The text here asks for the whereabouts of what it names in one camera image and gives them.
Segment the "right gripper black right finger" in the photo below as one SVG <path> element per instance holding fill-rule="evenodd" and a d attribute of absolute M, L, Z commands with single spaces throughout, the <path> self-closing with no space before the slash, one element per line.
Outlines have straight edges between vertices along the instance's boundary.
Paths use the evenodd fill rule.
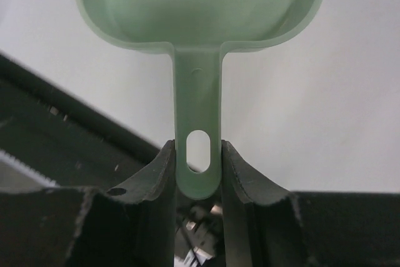
<path fill-rule="evenodd" d="M 253 168 L 229 141 L 222 141 L 221 199 L 227 266 L 262 266 L 264 221 L 258 211 L 285 198 L 289 191 Z"/>

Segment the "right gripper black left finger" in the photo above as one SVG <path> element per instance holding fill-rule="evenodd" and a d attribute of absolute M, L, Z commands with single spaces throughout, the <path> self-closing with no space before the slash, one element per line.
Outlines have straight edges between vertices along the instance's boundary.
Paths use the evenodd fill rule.
<path fill-rule="evenodd" d="M 108 192 L 129 218 L 130 251 L 144 266 L 173 266 L 176 225 L 174 141 Z"/>

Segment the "green dustpan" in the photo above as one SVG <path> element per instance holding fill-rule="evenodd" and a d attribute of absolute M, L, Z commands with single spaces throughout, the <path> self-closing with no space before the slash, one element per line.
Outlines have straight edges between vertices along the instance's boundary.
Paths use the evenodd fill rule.
<path fill-rule="evenodd" d="M 222 64 L 228 53 L 280 45 L 302 32 L 323 0 L 76 0 L 98 37 L 172 59 L 176 184 L 210 197 L 222 178 Z"/>

